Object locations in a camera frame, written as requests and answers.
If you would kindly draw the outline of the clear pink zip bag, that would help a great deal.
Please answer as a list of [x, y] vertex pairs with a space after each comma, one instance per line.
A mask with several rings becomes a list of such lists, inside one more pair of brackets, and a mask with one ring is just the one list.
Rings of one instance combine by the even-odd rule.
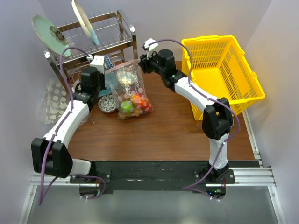
[[[114, 66], [113, 68], [105, 71], [105, 74], [114, 71], [115, 77], [119, 72], [131, 72], [136, 74], [138, 78], [138, 81], [131, 85], [121, 85], [116, 77], [117, 84], [114, 87], [111, 87], [111, 89], [112, 89], [112, 96], [116, 102], [116, 109], [118, 110], [118, 112], [121, 111], [120, 104], [123, 101], [131, 101], [132, 95], [138, 94], [138, 95], [145, 95], [147, 97], [145, 87], [144, 87], [143, 76], [142, 76], [142, 69], [139, 66], [139, 62], [140, 61], [138, 59], [127, 61], [124, 63], [120, 63]], [[133, 112], [138, 113], [134, 104], [133, 106], [134, 106]]]

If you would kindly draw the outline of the orange red toy peach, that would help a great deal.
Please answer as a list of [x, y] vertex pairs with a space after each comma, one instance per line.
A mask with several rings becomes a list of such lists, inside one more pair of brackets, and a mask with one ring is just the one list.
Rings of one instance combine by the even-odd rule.
[[142, 98], [140, 95], [136, 94], [136, 95], [132, 95], [131, 96], [131, 101], [133, 104], [135, 105], [141, 105], [142, 104]]

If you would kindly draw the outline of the red toy apple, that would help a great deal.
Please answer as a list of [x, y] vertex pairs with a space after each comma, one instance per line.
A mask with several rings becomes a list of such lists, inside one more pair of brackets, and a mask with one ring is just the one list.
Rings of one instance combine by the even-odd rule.
[[150, 100], [145, 95], [140, 95], [142, 98], [141, 105], [135, 105], [138, 114], [145, 114], [153, 111], [153, 106]]

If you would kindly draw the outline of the green toy cabbage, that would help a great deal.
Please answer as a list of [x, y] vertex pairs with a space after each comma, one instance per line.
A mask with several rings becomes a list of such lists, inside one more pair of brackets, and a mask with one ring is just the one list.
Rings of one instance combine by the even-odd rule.
[[131, 113], [134, 111], [134, 106], [131, 101], [123, 101], [120, 107], [123, 113]]

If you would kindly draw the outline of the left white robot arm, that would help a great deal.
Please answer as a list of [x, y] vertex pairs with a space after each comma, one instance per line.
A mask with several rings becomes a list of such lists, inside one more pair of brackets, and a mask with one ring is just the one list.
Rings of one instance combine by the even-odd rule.
[[80, 175], [86, 183], [96, 180], [97, 172], [90, 161], [73, 159], [68, 152], [70, 140], [83, 119], [99, 101], [99, 91], [105, 88], [103, 65], [86, 67], [81, 73], [81, 89], [73, 94], [73, 101], [43, 138], [34, 138], [31, 152], [34, 171], [66, 178]]

